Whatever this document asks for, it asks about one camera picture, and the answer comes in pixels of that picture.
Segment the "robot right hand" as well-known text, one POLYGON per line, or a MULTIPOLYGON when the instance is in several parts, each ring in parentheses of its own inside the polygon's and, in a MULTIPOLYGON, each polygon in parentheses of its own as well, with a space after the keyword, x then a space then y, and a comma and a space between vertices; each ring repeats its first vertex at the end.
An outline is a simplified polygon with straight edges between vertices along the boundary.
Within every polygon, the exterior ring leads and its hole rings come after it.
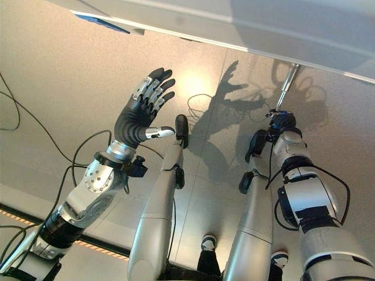
POLYGON ((296 128, 295 115, 289 111, 272 111, 270 132, 279 135, 284 131, 293 131, 296 128))

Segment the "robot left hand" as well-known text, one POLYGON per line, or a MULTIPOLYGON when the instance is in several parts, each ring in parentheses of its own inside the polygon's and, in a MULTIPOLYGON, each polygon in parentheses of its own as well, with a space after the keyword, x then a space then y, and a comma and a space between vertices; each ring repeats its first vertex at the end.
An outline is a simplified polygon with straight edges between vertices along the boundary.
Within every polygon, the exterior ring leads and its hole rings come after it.
POLYGON ((172 70, 158 68, 135 87, 114 126, 115 140, 137 148, 144 141, 175 134, 170 126, 152 126, 160 109, 175 96, 172 70))

